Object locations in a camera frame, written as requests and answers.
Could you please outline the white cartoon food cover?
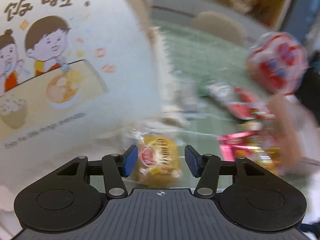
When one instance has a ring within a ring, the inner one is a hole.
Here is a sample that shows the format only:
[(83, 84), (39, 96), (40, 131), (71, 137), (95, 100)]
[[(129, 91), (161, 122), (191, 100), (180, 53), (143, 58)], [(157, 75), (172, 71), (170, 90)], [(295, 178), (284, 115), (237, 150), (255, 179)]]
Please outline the white cartoon food cover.
[(168, 56), (142, 0), (1, 0), (1, 209), (74, 149), (176, 119)]

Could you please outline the pink open gift box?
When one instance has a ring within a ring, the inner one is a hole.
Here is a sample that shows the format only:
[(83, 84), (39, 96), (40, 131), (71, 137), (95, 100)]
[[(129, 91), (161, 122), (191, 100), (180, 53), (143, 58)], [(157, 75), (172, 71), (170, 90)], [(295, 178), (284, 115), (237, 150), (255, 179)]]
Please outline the pink open gift box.
[(280, 148), (281, 171), (308, 176), (319, 172), (319, 127), (311, 111), (294, 96), (275, 94), (268, 109), (274, 115), (272, 135)]

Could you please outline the green grid tablecloth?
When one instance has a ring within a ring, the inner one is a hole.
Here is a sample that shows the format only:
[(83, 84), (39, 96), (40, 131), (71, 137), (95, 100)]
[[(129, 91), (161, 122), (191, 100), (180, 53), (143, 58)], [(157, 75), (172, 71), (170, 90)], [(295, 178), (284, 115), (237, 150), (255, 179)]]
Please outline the green grid tablecloth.
[[(197, 92), (209, 82), (225, 81), (258, 94), (268, 103), (271, 95), (253, 81), (245, 71), (246, 49), (218, 37), (158, 21), (164, 45), (169, 53), (172, 74), (182, 87)], [(147, 124), (145, 129), (169, 136), (183, 155), (185, 145), (191, 144), (200, 153), (221, 156), (217, 136), (239, 130), (239, 121), (214, 100), (197, 94), (196, 111), (182, 113), (182, 119), (166, 120), (164, 126)]]

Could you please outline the red white snack packet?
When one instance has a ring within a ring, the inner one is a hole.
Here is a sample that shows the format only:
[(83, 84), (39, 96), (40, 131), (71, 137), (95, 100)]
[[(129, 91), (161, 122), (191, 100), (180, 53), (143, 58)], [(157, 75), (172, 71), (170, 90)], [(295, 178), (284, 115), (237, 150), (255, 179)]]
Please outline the red white snack packet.
[(244, 121), (254, 119), (273, 119), (267, 104), (255, 93), (240, 87), (233, 89), (238, 101), (228, 102), (226, 107), (236, 118)]

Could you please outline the magenta noodle snack packet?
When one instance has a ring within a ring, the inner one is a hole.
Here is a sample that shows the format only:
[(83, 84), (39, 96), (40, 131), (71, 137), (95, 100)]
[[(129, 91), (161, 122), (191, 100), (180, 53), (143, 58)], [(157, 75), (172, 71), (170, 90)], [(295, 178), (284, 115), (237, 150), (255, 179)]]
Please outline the magenta noodle snack packet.
[(278, 175), (281, 152), (274, 139), (261, 131), (247, 131), (217, 137), (222, 157), (234, 161), (248, 158), (266, 170)]

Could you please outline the yellow round pastry packet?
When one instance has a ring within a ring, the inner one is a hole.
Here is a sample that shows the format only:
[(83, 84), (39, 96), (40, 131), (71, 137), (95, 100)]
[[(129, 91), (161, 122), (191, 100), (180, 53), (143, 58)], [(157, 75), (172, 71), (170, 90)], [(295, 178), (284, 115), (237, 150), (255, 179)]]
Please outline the yellow round pastry packet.
[(164, 135), (147, 133), (138, 140), (138, 159), (131, 174), (151, 188), (171, 187), (182, 176), (178, 146)]

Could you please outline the red white bunny bag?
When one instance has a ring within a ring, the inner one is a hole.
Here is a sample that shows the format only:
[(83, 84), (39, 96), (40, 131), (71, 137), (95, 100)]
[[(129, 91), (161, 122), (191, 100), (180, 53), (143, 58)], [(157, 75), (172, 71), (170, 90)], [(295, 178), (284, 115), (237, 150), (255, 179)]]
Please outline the red white bunny bag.
[(294, 94), (309, 67), (301, 43), (286, 32), (269, 32), (250, 48), (248, 74), (271, 94)]

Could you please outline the beige chair far left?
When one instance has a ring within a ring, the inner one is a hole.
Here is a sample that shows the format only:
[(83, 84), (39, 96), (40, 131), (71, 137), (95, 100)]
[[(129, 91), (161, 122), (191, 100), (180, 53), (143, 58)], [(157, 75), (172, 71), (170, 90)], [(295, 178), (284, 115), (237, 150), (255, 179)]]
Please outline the beige chair far left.
[(225, 41), (244, 47), (247, 41), (244, 26), (219, 12), (205, 11), (199, 13), (190, 23), (190, 27)]

